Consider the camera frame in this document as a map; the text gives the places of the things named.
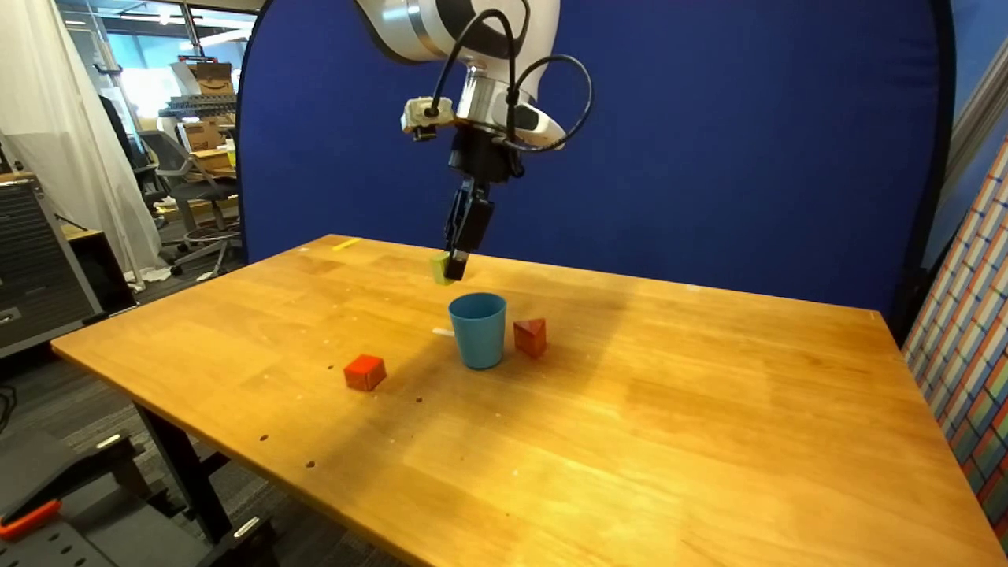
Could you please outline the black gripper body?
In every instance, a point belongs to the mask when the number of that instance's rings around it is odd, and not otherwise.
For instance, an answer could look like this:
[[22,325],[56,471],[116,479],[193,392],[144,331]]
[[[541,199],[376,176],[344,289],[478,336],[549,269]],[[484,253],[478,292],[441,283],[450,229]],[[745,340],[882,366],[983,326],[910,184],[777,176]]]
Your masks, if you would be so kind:
[[523,176],[519,155],[484,128],[459,126],[450,142],[450,164],[477,187],[495,187]]

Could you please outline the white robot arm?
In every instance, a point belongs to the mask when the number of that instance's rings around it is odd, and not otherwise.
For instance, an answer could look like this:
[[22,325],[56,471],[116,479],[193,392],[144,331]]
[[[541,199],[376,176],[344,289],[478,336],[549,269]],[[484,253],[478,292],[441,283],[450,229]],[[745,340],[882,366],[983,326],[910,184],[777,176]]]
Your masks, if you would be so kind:
[[415,142],[453,128],[464,187],[447,213],[441,280],[459,280],[493,222],[493,187],[523,172],[523,151],[559,151],[568,128],[538,106],[560,0],[353,0],[376,44],[403,63],[437,63],[428,93],[403,103]]

